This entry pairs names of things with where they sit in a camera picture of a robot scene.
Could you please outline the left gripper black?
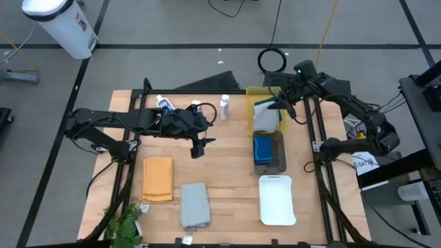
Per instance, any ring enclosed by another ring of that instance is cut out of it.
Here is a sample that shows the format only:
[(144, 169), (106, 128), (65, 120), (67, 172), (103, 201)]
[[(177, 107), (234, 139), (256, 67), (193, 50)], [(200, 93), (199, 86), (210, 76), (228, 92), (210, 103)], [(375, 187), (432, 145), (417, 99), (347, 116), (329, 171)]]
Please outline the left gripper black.
[(161, 138), (191, 140), (191, 157), (200, 158), (205, 154), (205, 145), (216, 140), (216, 138), (200, 139), (198, 137), (198, 134), (207, 131), (208, 127), (209, 123), (201, 113), (191, 110), (176, 110), (161, 117), (159, 136)]

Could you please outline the orange cloth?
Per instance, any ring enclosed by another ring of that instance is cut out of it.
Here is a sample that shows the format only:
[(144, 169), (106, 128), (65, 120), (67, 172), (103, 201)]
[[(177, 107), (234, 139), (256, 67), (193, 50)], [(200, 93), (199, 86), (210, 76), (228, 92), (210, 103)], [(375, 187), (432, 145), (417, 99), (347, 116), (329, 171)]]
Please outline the orange cloth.
[(173, 159), (149, 157), (143, 161), (142, 203), (166, 203), (173, 199)]

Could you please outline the grey waffle towel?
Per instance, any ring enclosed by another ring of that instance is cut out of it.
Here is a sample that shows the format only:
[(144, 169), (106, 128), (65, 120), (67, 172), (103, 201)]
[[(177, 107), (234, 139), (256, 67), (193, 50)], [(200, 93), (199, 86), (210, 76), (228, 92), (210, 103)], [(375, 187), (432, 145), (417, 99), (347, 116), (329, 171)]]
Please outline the grey waffle towel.
[(279, 124), (279, 111), (269, 109), (275, 101), (260, 101), (254, 105), (253, 130), (255, 132), (275, 132)]
[(188, 231), (207, 227), (211, 223), (205, 183), (191, 183), (181, 187), (180, 223)]

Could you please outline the grey cart top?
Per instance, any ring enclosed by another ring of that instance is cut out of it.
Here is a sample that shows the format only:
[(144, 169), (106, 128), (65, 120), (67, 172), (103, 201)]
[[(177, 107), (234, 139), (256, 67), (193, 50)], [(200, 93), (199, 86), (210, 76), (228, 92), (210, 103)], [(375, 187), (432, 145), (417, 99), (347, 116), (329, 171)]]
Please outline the grey cart top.
[(434, 166), (441, 171), (441, 112), (430, 108), (423, 95), (424, 88), (417, 86), (412, 78), (401, 78), (399, 84)]

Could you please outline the grey cylinder roll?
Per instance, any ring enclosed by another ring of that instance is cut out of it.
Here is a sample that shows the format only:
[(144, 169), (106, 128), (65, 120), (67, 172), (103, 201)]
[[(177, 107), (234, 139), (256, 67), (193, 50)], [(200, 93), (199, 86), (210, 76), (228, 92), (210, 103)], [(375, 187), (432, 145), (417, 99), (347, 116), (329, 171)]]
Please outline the grey cylinder roll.
[(422, 181), (400, 186), (398, 188), (398, 196), (407, 202), (426, 200), (429, 198)]

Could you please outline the black aluminium table frame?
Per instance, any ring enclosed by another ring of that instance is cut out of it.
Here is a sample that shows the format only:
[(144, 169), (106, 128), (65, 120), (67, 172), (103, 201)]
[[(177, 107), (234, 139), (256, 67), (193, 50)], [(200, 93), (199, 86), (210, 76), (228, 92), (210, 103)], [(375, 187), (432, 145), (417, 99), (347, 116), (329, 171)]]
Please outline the black aluminium table frame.
[[(299, 125), (288, 116), (283, 130), (287, 170), (292, 178), (292, 202), (296, 224), (290, 226), (268, 226), (260, 221), (259, 175), (253, 170), (252, 138), (247, 130), (247, 95), (245, 91), (152, 90), (147, 95), (146, 107), (156, 107), (155, 96), (162, 94), (176, 107), (185, 108), (192, 100), (210, 102), (218, 108), (221, 95), (232, 97), (230, 116), (226, 121), (217, 120), (208, 130), (207, 137), (216, 138), (207, 144), (205, 155), (191, 159), (191, 141), (168, 138), (142, 137), (135, 166), (134, 183), (129, 203), (139, 205), (143, 160), (147, 157), (172, 157), (174, 159), (173, 201), (150, 205), (150, 210), (140, 216), (143, 242), (173, 243), (185, 234), (193, 236), (193, 244), (270, 245), (277, 239), (280, 245), (308, 242), (324, 244), (328, 236), (322, 216), (322, 201), (318, 191), (317, 176), (306, 173), (304, 164), (313, 159), (310, 137), (321, 140), (335, 136), (345, 139), (345, 130), (339, 107), (330, 102), (320, 104), (322, 115), (316, 112), (312, 130), (308, 125)], [(335, 185), (340, 207), (352, 225), (367, 240), (371, 240), (367, 218), (358, 189), (356, 171), (346, 163), (333, 164)], [(98, 177), (90, 188), (85, 205), (78, 239), (85, 238), (98, 225), (103, 210), (109, 206), (114, 188), (117, 167), (113, 165)], [(206, 183), (212, 213), (208, 227), (198, 231), (186, 231), (180, 224), (181, 185)]]

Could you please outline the white paper sign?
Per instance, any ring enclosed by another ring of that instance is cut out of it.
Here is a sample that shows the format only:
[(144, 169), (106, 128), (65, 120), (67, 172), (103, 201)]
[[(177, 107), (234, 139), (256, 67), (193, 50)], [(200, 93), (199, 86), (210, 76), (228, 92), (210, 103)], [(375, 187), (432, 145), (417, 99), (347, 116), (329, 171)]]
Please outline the white paper sign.
[(379, 168), (376, 158), (369, 152), (355, 152), (351, 157), (358, 176)]

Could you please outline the yellow plastic bin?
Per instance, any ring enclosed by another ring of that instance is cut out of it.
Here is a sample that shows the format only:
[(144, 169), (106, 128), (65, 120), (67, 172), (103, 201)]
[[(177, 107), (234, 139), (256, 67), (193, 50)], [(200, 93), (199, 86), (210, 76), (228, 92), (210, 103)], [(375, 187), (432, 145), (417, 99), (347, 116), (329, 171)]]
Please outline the yellow plastic bin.
[[(253, 117), (254, 117), (254, 103), (256, 101), (265, 100), (277, 95), (280, 91), (279, 87), (248, 87), (246, 89), (246, 110), (247, 110), (247, 124), (248, 131), (252, 135)], [(280, 110), (283, 120), (279, 122), (276, 131), (284, 132), (287, 126), (288, 115), (286, 110)]]

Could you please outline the black box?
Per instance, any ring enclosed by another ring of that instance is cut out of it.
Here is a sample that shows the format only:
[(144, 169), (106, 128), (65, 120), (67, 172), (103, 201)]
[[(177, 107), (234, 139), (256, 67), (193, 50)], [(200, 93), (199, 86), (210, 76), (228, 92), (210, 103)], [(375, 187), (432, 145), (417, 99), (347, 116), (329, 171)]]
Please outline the black box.
[(429, 86), (422, 93), (431, 110), (441, 112), (441, 85)]

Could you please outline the black pole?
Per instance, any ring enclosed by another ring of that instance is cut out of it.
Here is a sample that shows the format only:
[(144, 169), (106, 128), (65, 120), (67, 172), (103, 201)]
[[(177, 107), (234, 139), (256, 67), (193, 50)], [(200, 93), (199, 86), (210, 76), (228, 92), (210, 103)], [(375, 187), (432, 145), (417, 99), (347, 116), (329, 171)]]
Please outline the black pole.
[(411, 78), (418, 87), (424, 87), (441, 75), (441, 60), (420, 75)]

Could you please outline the white trash can black lid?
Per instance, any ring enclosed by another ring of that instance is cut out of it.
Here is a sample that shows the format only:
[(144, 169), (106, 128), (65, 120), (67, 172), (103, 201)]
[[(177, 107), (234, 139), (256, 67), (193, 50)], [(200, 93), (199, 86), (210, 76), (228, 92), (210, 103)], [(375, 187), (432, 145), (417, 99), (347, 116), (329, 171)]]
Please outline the white trash can black lid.
[(72, 58), (88, 59), (99, 39), (82, 5), (83, 0), (23, 0), (21, 9)]

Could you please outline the dark smoky plastic bin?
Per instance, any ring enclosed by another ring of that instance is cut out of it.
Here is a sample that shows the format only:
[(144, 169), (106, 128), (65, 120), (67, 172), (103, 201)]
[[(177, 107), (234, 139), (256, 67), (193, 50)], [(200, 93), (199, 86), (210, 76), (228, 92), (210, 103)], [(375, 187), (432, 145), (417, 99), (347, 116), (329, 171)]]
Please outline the dark smoky plastic bin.
[(273, 156), (273, 161), (271, 164), (264, 164), (264, 165), (254, 164), (254, 173), (258, 175), (270, 175), (270, 174), (279, 174), (284, 172), (287, 169), (287, 166), (286, 166), (283, 133), (280, 131), (275, 131), (273, 133), (254, 132), (253, 151), (254, 151), (254, 137), (257, 136), (269, 136), (271, 138), (271, 154)]

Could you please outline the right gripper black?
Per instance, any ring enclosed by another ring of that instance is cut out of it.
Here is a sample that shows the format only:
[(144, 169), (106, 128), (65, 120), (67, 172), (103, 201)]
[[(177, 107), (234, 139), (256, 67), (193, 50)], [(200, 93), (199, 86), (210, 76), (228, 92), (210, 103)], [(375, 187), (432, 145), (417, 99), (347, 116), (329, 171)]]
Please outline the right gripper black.
[(301, 85), (295, 78), (276, 77), (275, 83), (279, 85), (280, 91), (276, 96), (276, 100), (267, 108), (269, 110), (286, 110), (292, 119), (296, 119), (294, 106), (304, 99), (300, 93)]

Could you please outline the green leafy plant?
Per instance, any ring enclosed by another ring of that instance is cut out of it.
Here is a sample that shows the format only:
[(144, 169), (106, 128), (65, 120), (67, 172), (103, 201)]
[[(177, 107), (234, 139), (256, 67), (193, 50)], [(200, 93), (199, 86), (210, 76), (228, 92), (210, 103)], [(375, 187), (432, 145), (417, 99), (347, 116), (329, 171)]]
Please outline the green leafy plant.
[(141, 214), (135, 204), (130, 204), (120, 216), (111, 218), (105, 228), (105, 239), (110, 240), (111, 248), (135, 248), (141, 244), (143, 237), (135, 224)]

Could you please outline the white plastic bin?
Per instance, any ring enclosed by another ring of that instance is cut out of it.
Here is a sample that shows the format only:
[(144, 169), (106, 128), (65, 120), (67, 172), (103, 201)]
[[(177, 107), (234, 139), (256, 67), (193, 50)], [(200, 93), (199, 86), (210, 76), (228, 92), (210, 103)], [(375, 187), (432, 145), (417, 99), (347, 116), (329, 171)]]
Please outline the white plastic bin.
[(259, 178), (260, 220), (269, 226), (296, 224), (291, 193), (292, 179), (286, 175)]

